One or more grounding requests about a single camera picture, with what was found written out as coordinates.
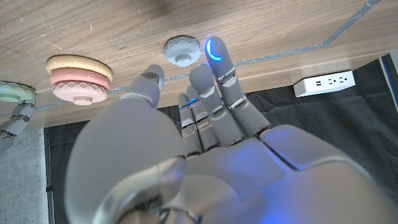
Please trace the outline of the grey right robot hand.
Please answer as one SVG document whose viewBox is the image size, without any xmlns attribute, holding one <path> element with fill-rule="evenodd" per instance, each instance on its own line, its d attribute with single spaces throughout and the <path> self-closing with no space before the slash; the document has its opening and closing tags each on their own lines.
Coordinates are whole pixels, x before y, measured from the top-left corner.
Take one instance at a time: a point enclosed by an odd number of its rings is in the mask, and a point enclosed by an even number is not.
<svg viewBox="0 0 398 224">
<path fill-rule="evenodd" d="M 20 101 L 11 113 L 11 117 L 1 124 L 1 154 L 8 150 L 14 140 L 31 121 L 37 97 Z"/>
</svg>

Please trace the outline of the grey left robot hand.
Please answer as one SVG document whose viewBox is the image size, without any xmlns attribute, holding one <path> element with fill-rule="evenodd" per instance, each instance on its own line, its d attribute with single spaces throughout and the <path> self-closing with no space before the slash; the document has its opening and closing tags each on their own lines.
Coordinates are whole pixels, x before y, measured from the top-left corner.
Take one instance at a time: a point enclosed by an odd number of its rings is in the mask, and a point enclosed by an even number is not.
<svg viewBox="0 0 398 224">
<path fill-rule="evenodd" d="M 70 223 L 396 223 L 397 205 L 358 163 L 245 97 L 224 42 L 180 95 L 178 130 L 157 109 L 151 65 L 80 132 L 65 179 Z"/>
</svg>

